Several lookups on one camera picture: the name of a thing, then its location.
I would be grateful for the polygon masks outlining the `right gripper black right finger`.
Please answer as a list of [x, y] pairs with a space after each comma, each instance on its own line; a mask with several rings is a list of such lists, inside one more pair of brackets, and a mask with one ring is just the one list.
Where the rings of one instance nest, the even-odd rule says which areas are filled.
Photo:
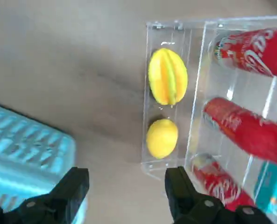
[[184, 167], [168, 168], [165, 191], [175, 224], [270, 224], [258, 208], [238, 206], [228, 210], [220, 199], [199, 193]]

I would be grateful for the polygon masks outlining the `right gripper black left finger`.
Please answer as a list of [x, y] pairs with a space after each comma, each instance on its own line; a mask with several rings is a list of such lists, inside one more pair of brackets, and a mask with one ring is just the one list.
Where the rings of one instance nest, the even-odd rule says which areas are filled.
[[89, 170], [72, 167], [48, 194], [24, 200], [4, 212], [0, 224], [71, 224], [89, 191]]

